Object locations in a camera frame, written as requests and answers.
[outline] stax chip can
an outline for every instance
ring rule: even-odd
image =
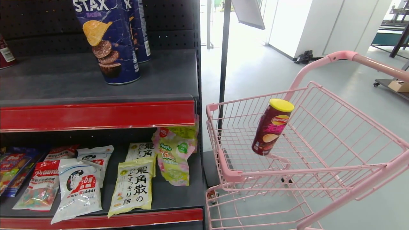
[[[6,41],[0,34],[0,69],[4,69],[15,64],[17,64],[17,60],[14,58],[10,49],[7,47]]]
[[[148,35],[146,33],[145,12],[142,0],[124,0],[123,5],[128,11],[131,38],[135,48],[138,63],[151,59]]]
[[[105,82],[122,85],[141,75],[129,31],[124,0],[72,0]]]
[[[294,105],[282,99],[270,99],[267,109],[260,118],[252,150],[261,156],[268,155],[283,132]]]

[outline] red shelf edge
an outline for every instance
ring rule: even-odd
[[[202,221],[203,209],[193,208],[140,214],[120,214],[109,219],[107,216],[84,216],[61,221],[53,225],[51,218],[0,218],[2,229],[87,229],[87,228],[123,228],[152,224]]]
[[[0,132],[194,125],[195,102],[154,101],[0,108]]]

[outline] doorway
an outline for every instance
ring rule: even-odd
[[[266,2],[258,0],[263,18]],[[208,49],[222,47],[224,10],[224,0],[200,0],[200,40]],[[239,23],[232,4],[229,46],[265,45],[265,34],[263,30]]]

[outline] red chip can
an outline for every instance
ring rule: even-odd
[[[10,67],[17,64],[17,60],[7,47],[7,43],[0,34],[0,69]]]
[[[291,102],[273,98],[260,118],[252,150],[261,156],[268,155],[283,132],[294,105]]]

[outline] yellow lid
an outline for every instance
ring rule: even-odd
[[[278,98],[270,99],[270,105],[274,109],[285,113],[289,113],[294,110],[294,105],[291,102]]]

